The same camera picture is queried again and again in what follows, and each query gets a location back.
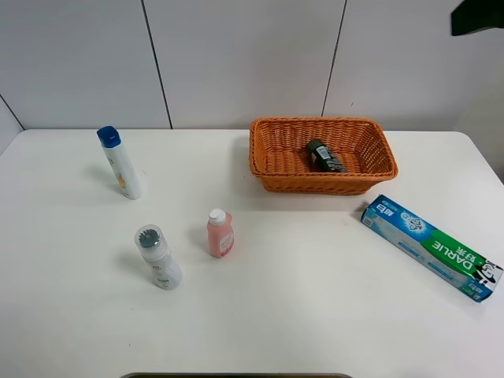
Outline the green blue toothpaste box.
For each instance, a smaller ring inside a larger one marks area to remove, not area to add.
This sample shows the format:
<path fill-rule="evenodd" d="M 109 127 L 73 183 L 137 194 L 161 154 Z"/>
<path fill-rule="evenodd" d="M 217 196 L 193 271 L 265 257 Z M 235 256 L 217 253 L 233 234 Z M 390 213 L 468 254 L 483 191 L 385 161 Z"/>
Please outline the green blue toothpaste box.
<path fill-rule="evenodd" d="M 490 297 L 503 269 L 422 217 L 379 195 L 361 222 L 475 302 Z"/>

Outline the orange wicker basket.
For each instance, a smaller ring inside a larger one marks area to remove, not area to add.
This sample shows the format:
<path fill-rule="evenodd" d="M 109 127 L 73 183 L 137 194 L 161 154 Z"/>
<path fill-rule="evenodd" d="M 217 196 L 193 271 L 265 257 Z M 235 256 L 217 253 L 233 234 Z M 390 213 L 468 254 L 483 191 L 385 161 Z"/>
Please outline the orange wicker basket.
<path fill-rule="evenodd" d="M 257 119 L 249 163 L 271 192 L 362 195 L 398 175 L 382 128 L 361 117 Z"/>

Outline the pink bottle white cap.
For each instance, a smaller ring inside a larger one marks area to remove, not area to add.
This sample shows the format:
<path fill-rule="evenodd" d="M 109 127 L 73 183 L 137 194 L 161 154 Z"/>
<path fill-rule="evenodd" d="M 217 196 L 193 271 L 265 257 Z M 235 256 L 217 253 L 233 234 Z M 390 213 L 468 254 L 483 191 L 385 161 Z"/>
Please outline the pink bottle white cap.
<path fill-rule="evenodd" d="M 232 215 L 223 209 L 213 209 L 209 213 L 207 235 L 210 253 L 215 258 L 225 256 L 235 241 Z"/>

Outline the white bottle blue cap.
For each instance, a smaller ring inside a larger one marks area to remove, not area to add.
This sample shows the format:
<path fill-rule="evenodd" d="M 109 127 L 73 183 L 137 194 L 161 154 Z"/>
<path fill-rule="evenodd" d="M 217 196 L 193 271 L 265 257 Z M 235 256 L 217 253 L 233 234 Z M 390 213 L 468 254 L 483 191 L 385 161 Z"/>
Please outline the white bottle blue cap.
<path fill-rule="evenodd" d="M 97 136 L 124 196 L 139 199 L 142 189 L 118 130 L 105 126 L 97 130 Z"/>

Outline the white bottle clear brush cap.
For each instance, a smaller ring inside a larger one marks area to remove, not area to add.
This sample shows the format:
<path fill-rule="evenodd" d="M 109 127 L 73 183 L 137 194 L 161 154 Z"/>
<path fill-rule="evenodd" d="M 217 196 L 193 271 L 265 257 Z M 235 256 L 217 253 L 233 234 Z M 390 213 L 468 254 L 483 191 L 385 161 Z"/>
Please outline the white bottle clear brush cap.
<path fill-rule="evenodd" d="M 179 265 L 162 230 L 154 224 L 142 226 L 135 234 L 135 244 L 150 266 L 154 283 L 163 290 L 176 289 L 183 278 Z"/>

